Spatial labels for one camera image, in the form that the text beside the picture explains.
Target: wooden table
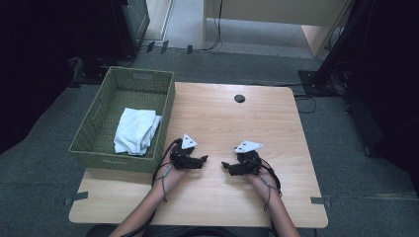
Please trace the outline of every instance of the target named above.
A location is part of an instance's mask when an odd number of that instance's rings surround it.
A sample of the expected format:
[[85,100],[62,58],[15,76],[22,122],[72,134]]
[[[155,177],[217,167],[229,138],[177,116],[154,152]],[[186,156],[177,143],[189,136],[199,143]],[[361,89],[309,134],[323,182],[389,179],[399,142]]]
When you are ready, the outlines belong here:
[[[236,103],[234,96],[245,96]],[[297,227],[327,225],[293,92],[289,88],[176,83],[166,146],[184,133],[198,142],[193,157],[208,155],[168,196],[152,224],[270,226],[264,201],[244,177],[231,177],[221,161],[236,164],[242,140],[264,144],[259,155],[282,182],[283,201]],[[69,218],[76,223],[121,223],[150,189],[151,175],[86,169]]]

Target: wire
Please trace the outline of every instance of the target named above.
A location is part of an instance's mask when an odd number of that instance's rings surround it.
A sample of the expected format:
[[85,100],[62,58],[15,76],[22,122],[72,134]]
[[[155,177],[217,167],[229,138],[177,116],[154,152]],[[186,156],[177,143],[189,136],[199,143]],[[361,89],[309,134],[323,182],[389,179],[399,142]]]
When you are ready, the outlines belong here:
[[313,109],[311,109],[311,111],[298,111],[299,113],[301,113],[301,114],[312,114],[312,113],[314,113],[314,112],[315,112],[315,110],[317,109],[317,103],[316,103],[316,101],[314,100],[314,98],[312,98],[312,97],[295,98],[295,101],[296,101],[296,102],[297,102],[297,101],[307,101],[307,100],[311,100],[311,101],[313,102],[313,104],[314,104],[314,108],[313,108]]
[[342,29],[343,28],[339,28],[339,29],[335,29],[335,31],[332,33],[332,35],[330,35],[330,37],[329,37],[329,45],[327,46],[327,47],[325,47],[327,50],[329,50],[329,51],[331,51],[332,50],[332,48],[335,46],[335,43],[336,43],[336,40],[334,40],[334,43],[333,43],[333,45],[332,45],[332,38],[336,35],[336,32],[338,32],[338,38],[342,35]]
[[265,185],[269,188],[268,200],[266,201],[265,206],[263,208],[263,210],[267,210],[268,205],[269,205],[269,201],[271,200],[271,189],[277,191],[278,194],[280,195],[280,197],[283,196],[283,193],[281,192],[280,179],[277,177],[277,175],[275,175],[274,169],[272,169],[271,165],[266,160],[264,160],[262,158],[260,158],[260,160],[264,161],[269,167],[266,167],[265,165],[263,165],[262,162],[259,163],[259,162],[256,162],[256,161],[253,161],[253,160],[250,160],[250,159],[245,159],[244,161],[250,162],[250,163],[253,163],[253,164],[256,164],[258,166],[261,166],[261,167],[265,168],[268,171],[269,175],[274,179],[274,181],[277,185],[276,187],[273,187],[263,175],[259,174],[259,177],[262,179],[262,181],[265,183]]
[[142,49],[145,49],[145,48],[148,48],[148,45],[141,46],[138,50],[142,50]]
[[161,184],[162,184],[162,187],[163,187],[163,200],[165,201],[165,202],[167,202],[167,197],[166,197],[166,189],[164,188],[164,178],[166,178],[166,175],[167,175],[167,173],[170,171],[170,169],[172,168],[172,162],[167,162],[167,163],[164,163],[163,165],[161,165],[161,166],[159,166],[156,170],[158,171],[158,170],[160,170],[162,167],[164,167],[164,166],[166,166],[166,165],[169,165],[168,166],[168,168],[166,169],[166,171],[164,172],[164,174],[161,176],[161,177],[159,177],[159,178],[157,178],[157,179],[155,179],[153,182],[152,182],[152,184],[151,184],[151,187],[152,186],[154,186],[154,184],[155,184],[155,182],[156,181],[158,181],[158,180],[161,180]]
[[250,84],[248,84],[249,86],[273,86],[273,87],[291,87],[291,86],[304,86],[304,85],[310,85],[307,83],[288,83],[288,84],[273,84],[273,85],[268,85],[268,84],[264,84],[264,83],[259,83],[259,82],[252,82]]
[[[124,65],[115,65],[115,66],[119,66],[119,67],[125,67],[125,66],[127,66],[128,64],[130,64],[131,62],[132,62],[132,60],[133,60],[133,56],[130,58],[130,60],[129,60],[129,62],[127,62],[126,64],[124,64]],[[112,66],[100,66],[100,67],[102,67],[102,68],[110,68],[110,67],[112,67]]]
[[156,211],[154,210],[153,213],[151,214],[150,218],[148,218],[148,220],[143,225],[141,225],[139,228],[137,228],[135,230],[132,230],[128,234],[125,234],[121,237],[132,237],[132,236],[135,236],[136,234],[140,233],[141,231],[143,231],[145,228],[147,228],[148,225],[150,225],[151,221],[154,218],[155,213],[156,213]]
[[[164,152],[164,154],[162,155],[162,157],[161,157],[161,159],[160,159],[160,161],[159,161],[159,163],[158,163],[157,167],[162,167],[163,160],[164,160],[164,158],[166,157],[166,155],[169,153],[170,148],[171,148],[171,147],[172,147],[175,143],[179,144],[181,140],[182,140],[181,138],[178,138],[178,139],[176,139],[176,140],[173,140],[173,141],[172,141],[172,143],[170,143],[170,145],[167,147],[166,151],[165,151],[165,152]],[[158,173],[158,169],[156,169],[156,170],[154,171],[154,173],[153,173],[153,177],[152,177],[152,180],[151,180],[151,182],[152,182],[152,183],[151,183],[151,187],[152,187],[152,186],[153,186],[153,184],[154,184],[154,182],[153,182],[153,181],[156,179],[157,173]]]
[[217,37],[215,42],[213,43],[213,45],[210,48],[204,48],[201,49],[203,51],[208,51],[208,50],[213,50],[214,48],[216,48],[218,46],[218,44],[221,42],[221,13],[222,13],[222,0],[219,3],[219,11],[218,11],[218,24],[215,21],[215,18],[213,19],[213,24],[215,26],[215,29],[217,31]]

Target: folded towel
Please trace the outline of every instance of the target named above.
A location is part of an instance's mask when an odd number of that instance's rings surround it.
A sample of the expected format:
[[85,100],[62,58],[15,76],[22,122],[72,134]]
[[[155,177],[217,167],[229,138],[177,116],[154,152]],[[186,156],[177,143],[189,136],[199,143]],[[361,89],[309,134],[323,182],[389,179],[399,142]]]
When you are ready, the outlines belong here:
[[115,152],[144,155],[160,121],[155,111],[126,108],[115,134]]

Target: green wicker basket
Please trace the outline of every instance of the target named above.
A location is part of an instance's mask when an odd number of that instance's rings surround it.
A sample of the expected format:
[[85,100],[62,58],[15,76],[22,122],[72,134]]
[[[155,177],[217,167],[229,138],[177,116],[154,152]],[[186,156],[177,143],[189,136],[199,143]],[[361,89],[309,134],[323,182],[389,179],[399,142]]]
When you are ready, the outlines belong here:
[[[87,168],[153,173],[165,149],[175,98],[173,77],[173,72],[111,67],[71,143],[72,156]],[[162,116],[143,156],[115,153],[115,133],[125,108]]]

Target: floor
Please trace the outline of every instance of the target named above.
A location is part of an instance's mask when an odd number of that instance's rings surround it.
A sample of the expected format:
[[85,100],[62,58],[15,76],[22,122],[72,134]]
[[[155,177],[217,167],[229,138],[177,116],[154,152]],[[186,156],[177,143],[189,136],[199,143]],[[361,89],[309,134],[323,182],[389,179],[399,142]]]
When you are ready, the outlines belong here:
[[[177,48],[192,45],[194,49],[203,49],[214,45],[218,19],[204,22],[203,0],[147,0],[147,5],[151,23],[143,44],[155,41],[161,45],[169,40],[168,46]],[[220,28],[221,41],[213,51],[313,58],[299,25],[221,20]],[[324,59],[327,53],[324,49],[318,58]]]

